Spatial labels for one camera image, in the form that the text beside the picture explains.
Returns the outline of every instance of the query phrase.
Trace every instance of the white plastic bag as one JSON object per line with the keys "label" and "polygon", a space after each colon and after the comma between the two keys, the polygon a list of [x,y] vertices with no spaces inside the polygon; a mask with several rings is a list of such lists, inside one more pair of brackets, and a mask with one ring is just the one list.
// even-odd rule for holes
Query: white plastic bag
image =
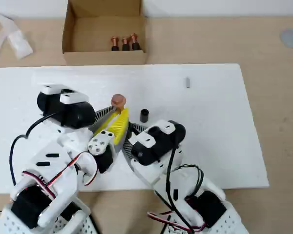
{"label": "white plastic bag", "polygon": [[0,14],[0,23],[2,25],[2,30],[0,31],[0,49],[4,40],[8,37],[17,59],[33,53],[33,49],[30,47],[24,34],[11,19]]}

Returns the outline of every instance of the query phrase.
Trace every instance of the small black cylinder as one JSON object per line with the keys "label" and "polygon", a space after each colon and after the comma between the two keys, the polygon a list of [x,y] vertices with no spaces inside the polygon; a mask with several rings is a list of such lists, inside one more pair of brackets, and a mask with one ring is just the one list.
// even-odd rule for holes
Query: small black cylinder
{"label": "small black cylinder", "polygon": [[148,114],[149,114],[149,111],[148,109],[142,109],[141,112],[140,112],[140,121],[142,123],[146,123],[147,120],[148,120]]}
{"label": "small black cylinder", "polygon": [[118,51],[118,50],[119,50],[118,45],[113,45],[113,46],[112,46],[112,51]]}
{"label": "small black cylinder", "polygon": [[129,44],[123,44],[123,50],[130,50]]}
{"label": "small black cylinder", "polygon": [[132,44],[132,50],[141,50],[141,47],[140,47],[139,43],[134,42]]}

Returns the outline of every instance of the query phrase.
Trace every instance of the wooden table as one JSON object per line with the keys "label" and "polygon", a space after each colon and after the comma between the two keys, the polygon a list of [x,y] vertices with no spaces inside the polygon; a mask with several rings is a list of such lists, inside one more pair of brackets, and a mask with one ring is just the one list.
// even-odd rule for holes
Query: wooden table
{"label": "wooden table", "polygon": [[[63,20],[17,20],[35,53],[0,67],[65,65]],[[293,49],[279,39],[293,17],[149,19],[148,63],[239,63],[268,172],[268,189],[227,190],[251,234],[293,233]],[[156,234],[146,211],[164,211],[152,191],[81,193],[104,234]],[[0,195],[0,209],[8,202]]]}

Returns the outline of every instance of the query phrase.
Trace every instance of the white board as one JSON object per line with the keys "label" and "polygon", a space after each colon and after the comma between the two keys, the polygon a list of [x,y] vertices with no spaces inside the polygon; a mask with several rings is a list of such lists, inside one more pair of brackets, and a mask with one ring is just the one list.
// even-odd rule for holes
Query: white board
{"label": "white board", "polygon": [[[186,88],[186,77],[190,88]],[[0,193],[8,193],[12,187],[10,146],[40,117],[36,101],[44,83],[64,84],[87,94],[95,110],[109,106],[112,95],[121,93],[127,99],[130,121],[140,123],[140,110],[147,108],[147,125],[159,119],[183,124],[187,130],[182,144],[184,162],[199,164],[218,186],[269,185],[237,64],[29,67],[0,68]],[[57,135],[42,124],[29,140],[16,144],[13,162],[17,180],[26,162]],[[88,189],[146,188],[123,155],[118,155],[113,169],[99,175]]]}

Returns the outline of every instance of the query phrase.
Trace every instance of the copper bolt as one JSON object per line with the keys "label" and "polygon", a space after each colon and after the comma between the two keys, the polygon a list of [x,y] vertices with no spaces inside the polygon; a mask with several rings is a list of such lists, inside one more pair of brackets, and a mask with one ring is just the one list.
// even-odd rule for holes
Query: copper bolt
{"label": "copper bolt", "polygon": [[112,106],[117,107],[120,111],[122,111],[126,104],[126,98],[121,94],[115,94],[112,97],[111,104]]}
{"label": "copper bolt", "polygon": [[118,41],[119,41],[118,37],[112,37],[111,38],[111,42],[113,43],[113,46],[117,46]]}
{"label": "copper bolt", "polygon": [[136,43],[137,42],[137,37],[138,37],[137,34],[135,34],[135,33],[134,34],[131,34],[130,37],[132,39],[132,43]]}
{"label": "copper bolt", "polygon": [[130,37],[122,39],[123,44],[128,44],[130,42]]}

